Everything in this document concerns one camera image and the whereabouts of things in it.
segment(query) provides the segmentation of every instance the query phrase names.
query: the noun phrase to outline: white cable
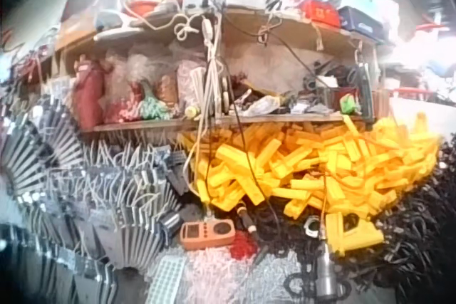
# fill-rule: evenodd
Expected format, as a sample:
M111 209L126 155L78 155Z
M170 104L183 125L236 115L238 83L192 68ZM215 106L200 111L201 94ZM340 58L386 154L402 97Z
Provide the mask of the white cable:
M209 116L209 107L211 103L211 99L214 98L216 94L219 94L219 72L217 70L217 60L215 56L217 55L217 46L220 39L220 26L222 22L222 15L217 14L217 26L215 28L215 40L212 43L212 30L207 28L207 21L203 19L203 35L204 35L204 44L207 47L207 78L206 78L206 85L204 87L204 97L203 97L203 104L201 108L201 117L199 119L198 124L198 133L197 133L197 140L192 146L190 150L187 160L184 163L184 180L187 183L190 191L193 194L200 196L198 192L193 188L192 184L190 184L189 179L187 177L187 170L190 164L190 160L196 149L196 157L195 157L195 177L197 177L197 165L200 158L200 140L203 136L207 133L208 128L208 116Z

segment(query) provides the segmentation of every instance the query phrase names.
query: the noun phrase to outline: green plastic item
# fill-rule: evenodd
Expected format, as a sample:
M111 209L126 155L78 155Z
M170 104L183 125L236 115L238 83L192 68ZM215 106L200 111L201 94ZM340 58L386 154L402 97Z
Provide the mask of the green plastic item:
M339 101L342 114L353 114L358 110L358 104L352 94L345 94Z
M170 110L160 100L153 96L147 96L141 102L140 108L141 118L144 120L169 120L171 119Z

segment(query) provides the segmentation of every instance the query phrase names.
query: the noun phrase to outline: white wall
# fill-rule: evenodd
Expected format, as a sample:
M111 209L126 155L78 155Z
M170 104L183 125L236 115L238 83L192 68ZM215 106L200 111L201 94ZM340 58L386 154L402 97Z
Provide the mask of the white wall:
M391 98L390 106L396 120L404 122L409 128L413 127L417 113L423 112L427 116L429 131L442 135L446 140L456 133L455 107L400 98Z

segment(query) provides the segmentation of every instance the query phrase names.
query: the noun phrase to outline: clear plastic bag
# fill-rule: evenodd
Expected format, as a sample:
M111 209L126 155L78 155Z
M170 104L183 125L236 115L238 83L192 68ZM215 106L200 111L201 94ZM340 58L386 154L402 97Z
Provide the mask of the clear plastic bag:
M185 110L190 106L199 107L195 87L190 73L204 64L190 60L180 61L177 68L177 89L179 94L179 107Z
M190 42L192 47L185 47L173 41L170 44L172 57L177 64L177 91L181 112L190 106L199 107L195 87L190 73L195 68L205 67L204 46L202 43Z
M105 101L107 103L128 98L131 93L128 85L127 58L113 49L106 52L106 62L111 67L110 73L105 76Z
M179 98L177 95L176 72L170 70L163 74L160 81L154 87L154 93L158 100L163 101L169 109L177 109Z
M135 44L128 52L128 81L154 85L172 68L170 51L161 44Z

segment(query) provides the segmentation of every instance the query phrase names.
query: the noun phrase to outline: red container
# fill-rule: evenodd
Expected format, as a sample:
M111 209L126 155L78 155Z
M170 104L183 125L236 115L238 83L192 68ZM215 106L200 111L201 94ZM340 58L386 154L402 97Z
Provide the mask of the red container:
M305 13L306 18L318 23L324 23L336 28L341 27L339 13L333 6L325 1L319 0L304 0L301 5L301 10Z
M79 126L89 130L103 123L103 109L98 101L104 94L104 71L93 61L78 65L78 81L75 87L75 108Z
M130 3L128 7L130 10L135 12L138 16L144 17L146 14L155 10L157 3L155 1L143 1L138 0ZM124 10L124 13L132 16L132 14L128 10Z

